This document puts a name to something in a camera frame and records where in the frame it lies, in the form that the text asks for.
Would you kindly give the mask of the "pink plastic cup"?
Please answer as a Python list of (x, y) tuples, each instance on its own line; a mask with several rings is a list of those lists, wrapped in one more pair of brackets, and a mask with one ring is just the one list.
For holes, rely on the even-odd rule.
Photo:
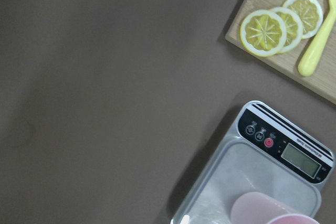
[(317, 223), (293, 208), (258, 192), (241, 195), (230, 212), (231, 223)]

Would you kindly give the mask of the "silver kitchen scale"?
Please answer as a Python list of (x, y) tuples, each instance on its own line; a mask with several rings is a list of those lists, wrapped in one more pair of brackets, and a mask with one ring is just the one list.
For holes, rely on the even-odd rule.
[(246, 103), (171, 223), (231, 223), (243, 194), (265, 194), (314, 217), (335, 168), (325, 145), (261, 101)]

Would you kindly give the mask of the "middle lemon slice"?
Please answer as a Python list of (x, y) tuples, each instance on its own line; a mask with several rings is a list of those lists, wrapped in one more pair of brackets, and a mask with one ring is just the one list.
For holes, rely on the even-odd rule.
[(270, 11), (280, 16), (286, 25), (286, 41), (278, 53), (283, 54), (293, 50), (303, 37), (303, 24), (300, 17), (294, 11), (285, 7), (275, 7), (270, 9)]

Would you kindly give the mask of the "bamboo cutting board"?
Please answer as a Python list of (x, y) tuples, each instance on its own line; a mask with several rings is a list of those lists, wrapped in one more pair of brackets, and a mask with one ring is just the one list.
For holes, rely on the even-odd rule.
[[(317, 1), (320, 3), (323, 13), (326, 15), (329, 10), (328, 0)], [(271, 9), (282, 5), (284, 2), (285, 0), (244, 0), (225, 35), (226, 40), (239, 48), (243, 48), (240, 41), (239, 30), (244, 18), (255, 10)], [(285, 54), (261, 57), (260, 61), (290, 77), (330, 102), (335, 103), (335, 30), (331, 30), (323, 54), (314, 73), (309, 77), (303, 77), (299, 74), (297, 65), (310, 42), (310, 39), (304, 39), (293, 50)]]

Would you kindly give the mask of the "yellow plastic knife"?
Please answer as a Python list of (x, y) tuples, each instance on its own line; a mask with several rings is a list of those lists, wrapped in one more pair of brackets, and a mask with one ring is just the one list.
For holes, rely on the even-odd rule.
[(335, 24), (335, 0), (328, 1), (329, 12), (298, 64), (298, 72), (304, 77), (311, 76), (315, 72)]

